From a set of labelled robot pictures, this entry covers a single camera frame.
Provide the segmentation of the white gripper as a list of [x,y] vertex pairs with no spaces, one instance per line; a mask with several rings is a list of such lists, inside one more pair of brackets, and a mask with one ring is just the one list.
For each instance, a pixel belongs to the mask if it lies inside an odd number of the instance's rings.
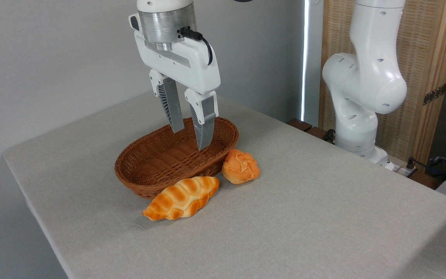
[[145,65],[151,68],[150,81],[159,98],[173,133],[184,129],[176,81],[189,87],[185,98],[190,104],[198,150],[207,148],[213,138],[218,116],[216,92],[221,85],[216,55],[209,65],[209,53],[204,42],[184,38],[172,43],[172,50],[158,50],[144,39],[138,14],[130,16],[130,26]]

